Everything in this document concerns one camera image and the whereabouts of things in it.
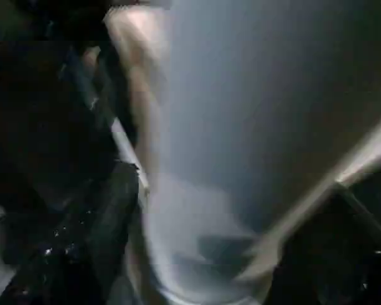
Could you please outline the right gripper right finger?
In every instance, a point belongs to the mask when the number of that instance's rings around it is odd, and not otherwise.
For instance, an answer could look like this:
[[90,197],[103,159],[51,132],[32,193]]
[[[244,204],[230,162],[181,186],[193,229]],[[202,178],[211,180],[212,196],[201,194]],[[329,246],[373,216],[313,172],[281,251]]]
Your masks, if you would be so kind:
[[285,242],[267,304],[381,304],[381,224],[337,188]]

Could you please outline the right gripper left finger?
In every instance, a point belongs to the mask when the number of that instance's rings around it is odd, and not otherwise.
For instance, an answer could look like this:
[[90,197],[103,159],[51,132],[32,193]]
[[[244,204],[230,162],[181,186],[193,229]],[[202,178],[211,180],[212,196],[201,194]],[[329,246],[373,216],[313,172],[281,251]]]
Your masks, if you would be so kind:
[[137,207],[137,168],[117,163],[62,210],[8,215],[0,304],[136,304],[123,261]]

